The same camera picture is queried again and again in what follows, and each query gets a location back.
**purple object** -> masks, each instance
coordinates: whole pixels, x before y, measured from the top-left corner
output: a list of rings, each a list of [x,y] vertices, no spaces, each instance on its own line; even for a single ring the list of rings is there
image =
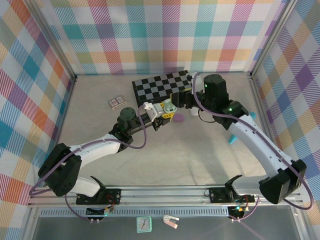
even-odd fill
[[[185,116],[181,113],[176,113],[175,115],[173,115],[173,119],[174,122],[177,123],[181,123],[185,120]]]

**white plastic piece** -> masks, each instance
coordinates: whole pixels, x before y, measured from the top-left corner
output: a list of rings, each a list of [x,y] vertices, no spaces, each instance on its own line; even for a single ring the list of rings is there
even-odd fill
[[[160,103],[144,103],[144,107],[146,114],[148,114],[151,122],[155,120],[155,118],[159,117],[164,110],[162,109]]]
[[[177,107],[172,104],[171,99],[166,99],[163,101],[163,110],[167,114],[175,113],[177,111]]]
[[[70,193],[83,194],[88,197],[93,197],[100,189],[97,182],[88,180],[83,177],[78,177],[74,187],[70,190]]]
[[[256,132],[261,133],[265,139],[281,154],[282,158],[288,163],[292,160],[290,156],[281,151],[256,125],[255,121],[250,115],[243,115],[241,120],[252,125],[256,130],[252,131],[248,126],[241,122],[232,123],[229,131],[238,137],[244,145],[252,152],[257,158],[262,167],[264,168],[268,177],[277,175],[279,169],[285,170],[287,166],[279,159],[270,147],[257,135]]]
[[[178,217],[175,216],[169,216],[169,215],[164,215],[163,216],[163,222],[170,227],[173,227],[174,229],[177,229],[178,224],[176,224],[176,221],[179,221]]]
[[[98,138],[97,140],[104,140],[104,139],[117,139],[117,138],[111,134],[106,134],[103,137]],[[77,148],[81,148],[83,145],[85,144],[70,146],[70,150],[74,151]],[[94,160],[97,160],[103,156],[116,154],[119,148],[120,148],[119,142],[114,142],[114,141],[99,142],[94,145],[88,146],[81,151],[78,151],[75,155],[78,155],[81,157],[81,160],[82,160],[81,166],[80,166],[80,169],[81,169],[88,163],[91,163]]]
[[[257,195],[262,196],[259,181],[268,176],[241,176],[233,181],[232,188],[238,195]]]
[[[191,77],[192,77],[192,79],[194,79],[196,73],[197,73],[197,72],[193,72],[193,73],[190,74]],[[195,91],[196,91],[196,92],[200,92],[200,91],[203,90],[203,89],[204,89],[204,84],[203,84],[203,82],[202,82],[201,76],[198,75],[198,76],[196,77],[196,80],[195,80]]]
[[[193,107],[190,109],[191,115],[192,115],[192,116],[198,116],[198,110],[199,110],[198,107],[193,106]]]

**metal grate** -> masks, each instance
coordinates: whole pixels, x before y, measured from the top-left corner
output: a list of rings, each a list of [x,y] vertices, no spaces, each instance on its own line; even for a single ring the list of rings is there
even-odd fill
[[[76,208],[76,213],[81,216],[86,215],[86,208]],[[108,217],[139,217],[152,216],[163,217],[171,215],[175,217],[202,217],[202,216],[226,216],[228,215],[227,206],[197,206],[197,207],[115,207],[115,210],[108,214]],[[66,207],[57,207],[55,209],[43,208],[40,217],[75,217],[75,215]]]

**small box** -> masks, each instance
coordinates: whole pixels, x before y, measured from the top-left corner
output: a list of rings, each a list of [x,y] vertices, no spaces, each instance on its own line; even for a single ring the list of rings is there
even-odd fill
[[[115,110],[116,108],[118,108],[126,103],[127,102],[125,101],[125,99],[121,95],[109,100],[109,104],[113,110]]]

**plaid wall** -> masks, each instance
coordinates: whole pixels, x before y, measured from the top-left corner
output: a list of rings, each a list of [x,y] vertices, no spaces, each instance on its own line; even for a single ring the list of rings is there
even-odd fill
[[[273,46],[257,84],[277,145],[307,164],[305,178],[320,225],[320,1],[300,0]]]
[[[70,87],[23,0],[0,1],[0,240],[18,237]]]
[[[274,27],[275,27],[275,25],[277,23],[277,20],[278,20],[279,16],[281,15],[281,13],[282,13],[283,9],[285,8],[286,3],[288,1],[290,1],[290,0],[281,0],[281,3],[278,6],[278,8],[276,10],[276,13],[273,16],[273,19],[272,19],[267,31],[265,32],[262,41],[260,42],[259,48],[258,48],[258,50],[256,51],[256,53],[254,55],[253,61],[250,64],[248,72],[252,72],[252,69],[254,68],[256,62],[258,61],[258,59],[259,59],[259,57],[261,55],[261,52],[264,49],[264,47],[265,47],[265,45],[267,43],[267,40],[268,40],[270,34],[272,33],[272,30],[274,29]]]
[[[247,71],[285,5],[285,0],[37,2],[79,74]]]

